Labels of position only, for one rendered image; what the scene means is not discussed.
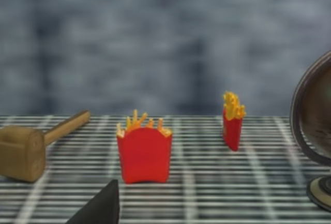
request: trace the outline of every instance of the metal grate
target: metal grate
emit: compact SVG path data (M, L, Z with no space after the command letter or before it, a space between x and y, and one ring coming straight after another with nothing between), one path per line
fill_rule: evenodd
M3 125L46 129L66 116L0 117ZM221 139L221 117L166 116L174 130L167 184L125 185L115 124L92 117L48 148L48 169L35 184L0 177L0 223L65 223L111 179L119 179L122 224L329 223L306 183L327 173L295 147L287 118L246 117L238 152Z

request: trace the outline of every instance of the blurry background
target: blurry background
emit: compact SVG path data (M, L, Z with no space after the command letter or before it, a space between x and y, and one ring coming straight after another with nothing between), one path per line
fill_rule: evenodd
M288 115L331 0L0 0L0 114Z

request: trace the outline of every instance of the globe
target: globe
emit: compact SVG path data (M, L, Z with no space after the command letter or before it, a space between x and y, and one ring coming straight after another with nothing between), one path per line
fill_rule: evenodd
M290 125L302 152L331 167L331 51L318 58L301 78L292 99ZM307 195L331 212L331 176L310 181Z

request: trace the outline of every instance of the globe base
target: globe base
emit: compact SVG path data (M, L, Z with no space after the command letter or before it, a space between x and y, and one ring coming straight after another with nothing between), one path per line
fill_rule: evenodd
M331 176L322 176L310 181L307 195L317 206L331 212Z

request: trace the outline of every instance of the wooden handle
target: wooden handle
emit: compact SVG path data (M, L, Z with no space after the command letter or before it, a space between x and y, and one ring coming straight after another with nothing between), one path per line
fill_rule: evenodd
M45 146L52 144L55 140L58 140L59 138L86 124L89 121L90 116L90 112L86 110L57 124L44 134Z

